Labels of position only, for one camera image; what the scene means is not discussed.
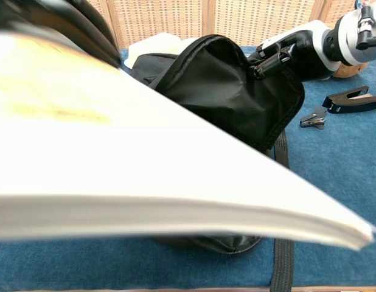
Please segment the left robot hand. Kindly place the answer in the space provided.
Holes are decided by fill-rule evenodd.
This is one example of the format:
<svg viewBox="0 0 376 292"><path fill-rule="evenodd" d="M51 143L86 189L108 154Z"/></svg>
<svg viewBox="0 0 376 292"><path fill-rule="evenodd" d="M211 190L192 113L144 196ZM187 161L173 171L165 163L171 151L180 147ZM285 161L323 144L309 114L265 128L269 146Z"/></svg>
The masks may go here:
<svg viewBox="0 0 376 292"><path fill-rule="evenodd" d="M53 41L115 68L121 64L110 28L88 1L0 1L0 31Z"/></svg>

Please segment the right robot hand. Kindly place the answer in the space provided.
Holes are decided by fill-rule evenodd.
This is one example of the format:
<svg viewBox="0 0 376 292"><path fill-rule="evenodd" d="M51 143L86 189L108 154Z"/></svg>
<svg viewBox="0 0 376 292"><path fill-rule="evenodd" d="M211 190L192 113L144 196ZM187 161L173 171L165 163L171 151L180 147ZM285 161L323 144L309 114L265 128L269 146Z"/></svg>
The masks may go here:
<svg viewBox="0 0 376 292"><path fill-rule="evenodd" d="M302 24L265 40L248 60L276 62L275 69L288 67L302 82L327 79L339 68L339 62L324 53L328 33L329 28L322 21Z"/></svg>

